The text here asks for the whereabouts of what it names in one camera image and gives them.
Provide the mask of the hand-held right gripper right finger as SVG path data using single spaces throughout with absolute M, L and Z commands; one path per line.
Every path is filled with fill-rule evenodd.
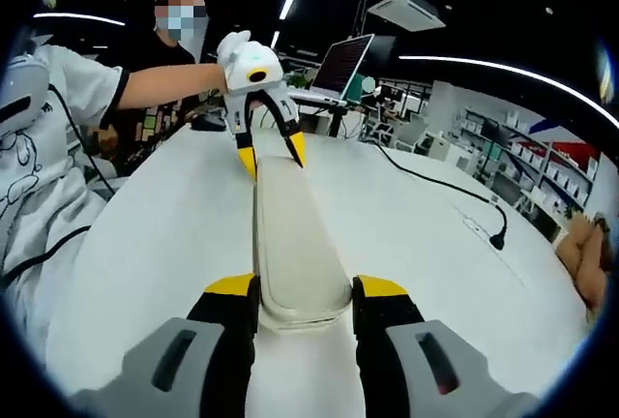
M 535 396 L 504 389 L 485 355 L 406 290 L 358 275 L 352 285 L 356 363 L 368 417 L 526 417 Z

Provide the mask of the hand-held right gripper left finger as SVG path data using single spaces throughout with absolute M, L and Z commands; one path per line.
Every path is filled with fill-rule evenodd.
M 82 417 L 243 417 L 255 360 L 260 279 L 220 279 L 187 317 L 130 349 L 120 373 L 71 397 Z

